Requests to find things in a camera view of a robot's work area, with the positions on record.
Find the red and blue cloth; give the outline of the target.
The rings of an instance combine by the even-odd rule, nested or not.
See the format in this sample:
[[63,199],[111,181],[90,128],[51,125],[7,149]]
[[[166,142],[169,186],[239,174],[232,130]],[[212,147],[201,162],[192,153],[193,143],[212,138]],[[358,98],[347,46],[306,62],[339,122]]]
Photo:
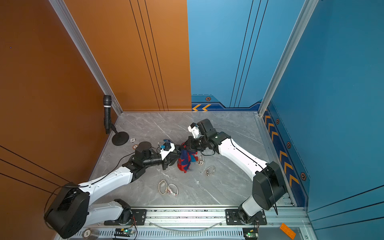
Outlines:
[[182,150],[177,162],[177,167],[180,171],[186,173],[189,170],[191,163],[196,162],[197,160],[197,152]]

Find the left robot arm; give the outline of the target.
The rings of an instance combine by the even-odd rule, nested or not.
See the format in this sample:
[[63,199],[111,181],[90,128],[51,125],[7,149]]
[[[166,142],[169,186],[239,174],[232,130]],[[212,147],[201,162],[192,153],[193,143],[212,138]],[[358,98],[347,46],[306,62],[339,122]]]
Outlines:
[[44,221],[63,239],[74,236],[83,227],[101,222],[126,225],[132,219],[131,206],[121,199],[96,204],[96,200],[113,190],[140,178],[146,169],[172,166],[181,155],[181,146],[164,142],[155,149],[149,142],[141,142],[131,154],[124,156],[128,162],[118,163],[110,173],[97,179],[76,185],[69,182],[59,187],[50,205],[46,205]]

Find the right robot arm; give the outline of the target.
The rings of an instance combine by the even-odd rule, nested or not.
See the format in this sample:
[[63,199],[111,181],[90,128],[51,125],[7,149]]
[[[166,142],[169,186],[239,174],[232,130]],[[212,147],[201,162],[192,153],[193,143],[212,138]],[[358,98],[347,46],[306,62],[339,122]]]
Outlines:
[[191,151],[213,150],[242,169],[252,180],[252,194],[238,208],[238,218],[246,225],[257,221],[256,215],[276,207],[276,203],[288,192],[285,176],[275,162],[267,163],[240,147],[224,132],[212,136],[190,136],[182,144]]

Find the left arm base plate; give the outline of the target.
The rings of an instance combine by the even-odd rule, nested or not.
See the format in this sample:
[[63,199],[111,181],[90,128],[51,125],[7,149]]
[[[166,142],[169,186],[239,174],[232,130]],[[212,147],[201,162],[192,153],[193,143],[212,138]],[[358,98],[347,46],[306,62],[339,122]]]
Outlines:
[[124,210],[117,220],[104,221],[105,226],[143,226],[147,216],[146,209],[131,209],[130,212]]

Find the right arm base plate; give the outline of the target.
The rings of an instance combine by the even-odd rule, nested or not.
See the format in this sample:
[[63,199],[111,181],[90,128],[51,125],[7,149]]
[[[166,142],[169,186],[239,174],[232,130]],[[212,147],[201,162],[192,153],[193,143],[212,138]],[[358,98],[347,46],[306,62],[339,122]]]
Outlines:
[[267,225],[267,218],[264,210],[257,212],[253,216],[247,215],[244,210],[239,209],[226,209],[226,223],[229,226],[234,225],[258,225],[265,226]]

